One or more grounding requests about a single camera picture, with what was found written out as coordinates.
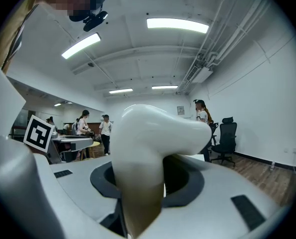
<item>black baseboard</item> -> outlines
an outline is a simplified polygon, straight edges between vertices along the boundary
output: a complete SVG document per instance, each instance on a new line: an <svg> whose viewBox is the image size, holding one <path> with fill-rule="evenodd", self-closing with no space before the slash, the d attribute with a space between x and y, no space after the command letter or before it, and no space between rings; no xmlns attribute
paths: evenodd
<svg viewBox="0 0 296 239"><path fill-rule="evenodd" d="M238 152L234 152L234 154L236 154L236 155L238 155L240 157L245 157L245 158L255 160L257 162L261 162L261 163L264 163L264 164L267 164L267 165L272 165L271 161L268 161L268 160L265 160L265 159L261 159L261 158L257 158L257 157L253 157L253 156L248 156L248 155L238 153ZM296 170L296 166L293 167L293 166L284 165L284 164L281 164L281 163L275 163L274 166L284 168L284 169L287 169L287 170L291 170L291 171L294 171L294 169Z"/></svg>

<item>black office chair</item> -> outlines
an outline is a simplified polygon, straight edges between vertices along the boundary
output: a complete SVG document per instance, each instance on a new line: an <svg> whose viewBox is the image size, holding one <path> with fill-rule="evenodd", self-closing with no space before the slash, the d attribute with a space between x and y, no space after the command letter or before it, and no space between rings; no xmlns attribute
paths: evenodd
<svg viewBox="0 0 296 239"><path fill-rule="evenodd" d="M219 126L219 123L211 123L211 124L209 124L209 126L211 128L211 133L212 133L211 139L213 139L214 146L216 146L217 141L216 141L216 138L215 138L216 135L214 135L214 132L216 131L217 127Z"/></svg>
<svg viewBox="0 0 296 239"><path fill-rule="evenodd" d="M236 131L237 124L233 122L233 117L225 118L222 120L222 124L220 125L220 144L212 147L212 150L219 153L220 156L212 159L221 160L221 164L224 160L233 163L233 167L235 167L236 163L232 161L232 157L226 157L226 154L232 154L236 148Z"/></svg>

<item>ceiling light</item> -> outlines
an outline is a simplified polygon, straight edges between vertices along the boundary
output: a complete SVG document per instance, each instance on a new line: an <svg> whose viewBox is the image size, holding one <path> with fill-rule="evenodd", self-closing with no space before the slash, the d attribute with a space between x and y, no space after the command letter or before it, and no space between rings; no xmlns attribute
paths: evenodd
<svg viewBox="0 0 296 239"><path fill-rule="evenodd" d="M96 42L99 42L100 41L100 37L99 35L96 33L96 34L93 34L87 38L85 38L84 40L76 43L73 47L69 48L67 51L65 51L62 56L65 58L65 59L68 59L69 57L73 56L75 53L77 53L78 51L88 47L89 45L92 45Z"/></svg>
<svg viewBox="0 0 296 239"><path fill-rule="evenodd" d="M115 93L130 92L130 91L133 91L133 89L112 90L112 91L109 91L109 93L110 94L115 94Z"/></svg>
<svg viewBox="0 0 296 239"><path fill-rule="evenodd" d="M153 86L153 90L161 90L161 89L176 89L178 86Z"/></svg>
<svg viewBox="0 0 296 239"><path fill-rule="evenodd" d="M148 18L148 28L181 28L206 33L209 26L194 21L177 18Z"/></svg>

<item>man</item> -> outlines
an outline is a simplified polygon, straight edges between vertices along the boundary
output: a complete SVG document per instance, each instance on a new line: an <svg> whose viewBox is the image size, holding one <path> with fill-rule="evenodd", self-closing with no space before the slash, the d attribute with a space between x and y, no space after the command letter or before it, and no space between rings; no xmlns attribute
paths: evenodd
<svg viewBox="0 0 296 239"><path fill-rule="evenodd" d="M109 154L109 142L110 142L110 133L112 131L113 124L109 121L109 116L103 115L104 121L99 126L99 134L101 135L102 142L104 145L104 154L108 156Z"/></svg>
<svg viewBox="0 0 296 239"><path fill-rule="evenodd" d="M9 62L20 48L23 23L38 4L49 4L56 10L66 10L69 16L84 18L98 9L105 0L21 0L0 30L0 67L6 74Z"/></svg>
<svg viewBox="0 0 296 239"><path fill-rule="evenodd" d="M73 123L72 125L72 135L76 135L77 134L77 123L78 123L78 118L76 119L76 121Z"/></svg>
<svg viewBox="0 0 296 239"><path fill-rule="evenodd" d="M68 130L69 130L69 124L65 124L63 126L63 134L68 135Z"/></svg>

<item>wall sign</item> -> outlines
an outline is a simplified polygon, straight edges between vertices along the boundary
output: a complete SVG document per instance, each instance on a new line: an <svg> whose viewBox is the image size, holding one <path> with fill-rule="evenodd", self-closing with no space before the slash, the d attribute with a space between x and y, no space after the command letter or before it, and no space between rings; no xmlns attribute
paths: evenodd
<svg viewBox="0 0 296 239"><path fill-rule="evenodd" d="M32 115L24 136L24 143L47 152L54 126Z"/></svg>
<svg viewBox="0 0 296 239"><path fill-rule="evenodd" d="M178 115L184 115L184 106L177 106Z"/></svg>

